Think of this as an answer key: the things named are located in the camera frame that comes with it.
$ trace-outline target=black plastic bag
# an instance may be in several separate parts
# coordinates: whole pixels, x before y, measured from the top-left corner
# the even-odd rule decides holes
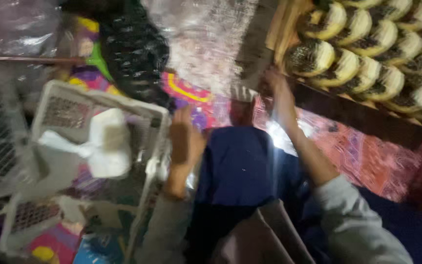
[[[161,88],[161,73],[169,58],[169,47],[149,21],[141,3],[126,0],[124,8],[119,9],[121,3],[116,0],[112,6],[91,5],[91,9],[83,10],[83,2],[89,5],[83,0],[68,1],[64,7],[100,23],[102,57],[116,87],[133,99],[173,111],[173,99]]]

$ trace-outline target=plastic sheet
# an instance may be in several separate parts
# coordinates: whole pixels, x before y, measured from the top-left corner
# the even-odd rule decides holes
[[[56,53],[56,0],[0,0],[0,55]]]
[[[170,46],[168,68],[192,84],[230,96],[235,63],[257,0],[142,0]]]

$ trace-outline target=blue fabric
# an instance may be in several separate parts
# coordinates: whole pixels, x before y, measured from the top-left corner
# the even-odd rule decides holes
[[[373,210],[422,263],[422,214],[360,189]],[[218,240],[268,201],[281,199],[299,235],[317,263],[331,263],[320,207],[311,196],[307,173],[297,157],[273,146],[254,127],[213,131],[203,155],[200,181],[186,239],[188,263],[205,263]]]

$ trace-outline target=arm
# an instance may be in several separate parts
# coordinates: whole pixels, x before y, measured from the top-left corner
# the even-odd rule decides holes
[[[206,140],[192,126],[189,107],[175,112],[169,137],[172,141],[169,177],[156,202],[143,246],[135,255],[138,264],[185,263],[183,237],[192,210],[185,182],[204,151]]]
[[[359,191],[339,175],[328,158],[299,129],[294,97],[285,77],[271,69],[265,79],[273,89],[278,123],[310,172],[314,196],[324,211],[322,228],[332,253],[344,263],[412,264],[406,249],[382,227],[382,219],[369,208]]]

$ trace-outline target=gray sleeve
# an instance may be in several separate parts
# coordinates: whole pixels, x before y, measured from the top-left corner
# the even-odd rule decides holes
[[[331,252],[344,263],[412,264],[405,247],[382,227],[359,191],[343,175],[314,190],[324,211],[322,228]]]
[[[172,201],[159,195],[148,231],[135,254],[138,264],[184,264],[184,236],[190,221],[192,202]]]

